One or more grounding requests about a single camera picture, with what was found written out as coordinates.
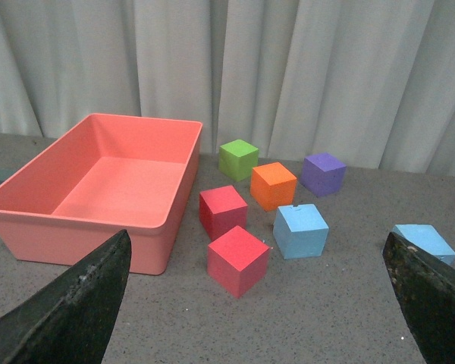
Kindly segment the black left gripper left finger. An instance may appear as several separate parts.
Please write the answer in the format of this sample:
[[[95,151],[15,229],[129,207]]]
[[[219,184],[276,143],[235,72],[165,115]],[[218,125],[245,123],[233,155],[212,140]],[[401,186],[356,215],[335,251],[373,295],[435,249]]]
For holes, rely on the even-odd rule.
[[[0,363],[100,363],[127,286],[125,230],[0,318]]]

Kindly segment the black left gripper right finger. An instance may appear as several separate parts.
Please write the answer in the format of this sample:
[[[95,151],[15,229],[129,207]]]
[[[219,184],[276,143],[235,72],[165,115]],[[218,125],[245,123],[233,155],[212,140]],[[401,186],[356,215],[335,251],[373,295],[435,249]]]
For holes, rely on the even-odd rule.
[[[382,255],[423,359],[455,363],[455,269],[394,232]]]

